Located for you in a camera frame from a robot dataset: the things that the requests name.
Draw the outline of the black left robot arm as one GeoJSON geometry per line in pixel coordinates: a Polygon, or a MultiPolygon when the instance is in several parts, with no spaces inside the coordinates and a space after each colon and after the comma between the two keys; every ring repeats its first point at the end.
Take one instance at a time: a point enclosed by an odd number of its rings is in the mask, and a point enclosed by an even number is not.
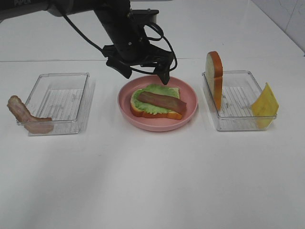
{"type": "Polygon", "coordinates": [[[177,58],[171,48],[164,50],[152,41],[165,40],[163,30],[156,24],[158,10],[133,10],[128,0],[2,0],[0,19],[6,20],[18,16],[47,11],[56,17],[63,17],[74,30],[90,45],[107,58],[107,66],[115,69],[125,78],[132,72],[147,74],[136,66],[153,68],[166,85],[170,72],[177,67],[177,58]],[[93,11],[112,41],[103,48],[91,41],[69,19],[69,15],[93,11]]]}

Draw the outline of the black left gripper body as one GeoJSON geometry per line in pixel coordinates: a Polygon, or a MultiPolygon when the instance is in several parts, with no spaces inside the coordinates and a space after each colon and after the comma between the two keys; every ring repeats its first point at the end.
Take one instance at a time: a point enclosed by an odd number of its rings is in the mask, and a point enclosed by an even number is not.
{"type": "MultiPolygon", "coordinates": [[[[113,41],[112,45],[105,45],[102,48],[102,54],[107,58],[114,58],[119,62],[128,65],[141,67],[155,67],[155,62],[169,62],[176,63],[176,55],[170,42],[164,35],[160,26],[150,26],[159,37],[149,37],[145,33],[144,27],[140,29],[140,35],[131,41],[119,38],[113,41]],[[170,50],[163,50],[157,46],[152,45],[150,42],[158,42],[165,40],[170,50]]],[[[171,66],[170,69],[175,69],[176,65],[171,66]]]]}

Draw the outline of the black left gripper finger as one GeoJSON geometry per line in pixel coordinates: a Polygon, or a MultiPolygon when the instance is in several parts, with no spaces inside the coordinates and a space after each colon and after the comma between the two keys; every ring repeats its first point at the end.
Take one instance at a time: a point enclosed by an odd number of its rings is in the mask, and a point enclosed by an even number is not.
{"type": "Polygon", "coordinates": [[[170,80],[170,67],[172,62],[155,62],[153,73],[159,77],[163,85],[167,85],[170,80]]]}
{"type": "Polygon", "coordinates": [[[129,79],[132,74],[130,66],[125,65],[114,58],[108,58],[106,65],[119,72],[126,79],[129,79]]]}

